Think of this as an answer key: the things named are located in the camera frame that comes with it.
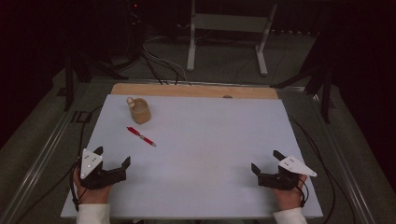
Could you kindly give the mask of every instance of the white sleeve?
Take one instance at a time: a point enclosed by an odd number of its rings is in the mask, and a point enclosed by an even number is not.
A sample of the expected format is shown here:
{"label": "white sleeve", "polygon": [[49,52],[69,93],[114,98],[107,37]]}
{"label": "white sleeve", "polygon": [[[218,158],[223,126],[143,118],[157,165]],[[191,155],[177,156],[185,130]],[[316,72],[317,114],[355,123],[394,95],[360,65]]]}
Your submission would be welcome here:
{"label": "white sleeve", "polygon": [[110,224],[110,204],[80,204],[78,206],[77,224]]}
{"label": "white sleeve", "polygon": [[293,208],[274,213],[277,224],[306,224],[302,208]]}

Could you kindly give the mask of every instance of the human hand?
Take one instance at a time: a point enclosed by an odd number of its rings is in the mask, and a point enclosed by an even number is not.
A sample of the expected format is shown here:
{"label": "human hand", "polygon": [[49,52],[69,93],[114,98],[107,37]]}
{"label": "human hand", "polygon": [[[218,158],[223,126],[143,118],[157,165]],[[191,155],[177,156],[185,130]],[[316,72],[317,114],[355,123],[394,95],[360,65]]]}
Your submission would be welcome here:
{"label": "human hand", "polygon": [[85,189],[79,181],[79,169],[76,168],[73,173],[73,179],[77,187],[77,196],[79,203],[107,203],[108,195],[112,185],[102,189]]}
{"label": "human hand", "polygon": [[[300,179],[301,181],[299,181],[298,187],[301,189],[307,176],[301,175]],[[281,211],[301,207],[302,195],[297,188],[291,190],[273,189],[273,192],[276,196],[277,205]]]}

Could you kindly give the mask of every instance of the dark background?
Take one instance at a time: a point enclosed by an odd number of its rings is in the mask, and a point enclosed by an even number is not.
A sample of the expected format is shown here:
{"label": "dark background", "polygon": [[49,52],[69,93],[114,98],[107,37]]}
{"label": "dark background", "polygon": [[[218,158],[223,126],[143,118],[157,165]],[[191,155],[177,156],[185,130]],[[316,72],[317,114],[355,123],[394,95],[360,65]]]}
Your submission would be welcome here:
{"label": "dark background", "polygon": [[[0,147],[51,89],[51,79],[64,68],[61,34],[67,34],[96,60],[109,62],[110,54],[121,54],[120,45],[127,41],[126,33],[116,29],[125,25],[121,1],[110,3],[65,0],[0,3]],[[249,11],[254,15],[258,13],[254,3],[229,1],[221,13]],[[202,1],[197,10],[216,12],[220,4],[220,0]],[[239,4],[244,8],[251,6],[251,10],[238,11]],[[182,35],[185,31],[178,26],[190,22],[190,1],[149,0],[141,6],[142,20],[158,34]],[[340,88],[394,189],[395,9],[395,4],[386,0],[283,1],[273,23],[276,33],[293,31],[318,36],[303,71],[328,62],[334,65],[332,83]]]}

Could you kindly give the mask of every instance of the person's arm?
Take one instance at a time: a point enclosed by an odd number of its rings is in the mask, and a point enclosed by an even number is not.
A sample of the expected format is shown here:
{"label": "person's arm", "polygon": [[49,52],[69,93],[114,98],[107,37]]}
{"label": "person's arm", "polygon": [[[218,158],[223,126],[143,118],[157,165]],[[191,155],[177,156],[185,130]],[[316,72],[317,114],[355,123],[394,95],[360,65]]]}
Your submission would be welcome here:
{"label": "person's arm", "polygon": [[78,178],[78,169],[74,172],[79,201],[77,224],[109,224],[110,204],[107,203],[112,186],[103,189],[85,189]]}
{"label": "person's arm", "polygon": [[[304,185],[306,175],[301,175],[298,187],[301,189]],[[277,205],[280,212],[274,213],[277,224],[306,224],[301,207],[301,192],[297,189],[280,190],[273,189],[276,196]]]}

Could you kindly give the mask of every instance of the red pen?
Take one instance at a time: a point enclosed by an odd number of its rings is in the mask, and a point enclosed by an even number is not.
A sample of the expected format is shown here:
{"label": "red pen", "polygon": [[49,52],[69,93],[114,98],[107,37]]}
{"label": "red pen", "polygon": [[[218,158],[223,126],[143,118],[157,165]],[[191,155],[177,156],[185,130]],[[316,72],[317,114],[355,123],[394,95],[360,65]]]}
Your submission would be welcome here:
{"label": "red pen", "polygon": [[126,127],[126,128],[128,129],[129,132],[136,134],[137,136],[139,136],[141,139],[143,139],[145,142],[149,143],[150,145],[152,145],[154,147],[157,146],[157,145],[155,145],[155,143],[153,143],[147,137],[145,137],[142,134],[140,134],[140,132],[138,132],[135,128],[133,128],[133,127]]}

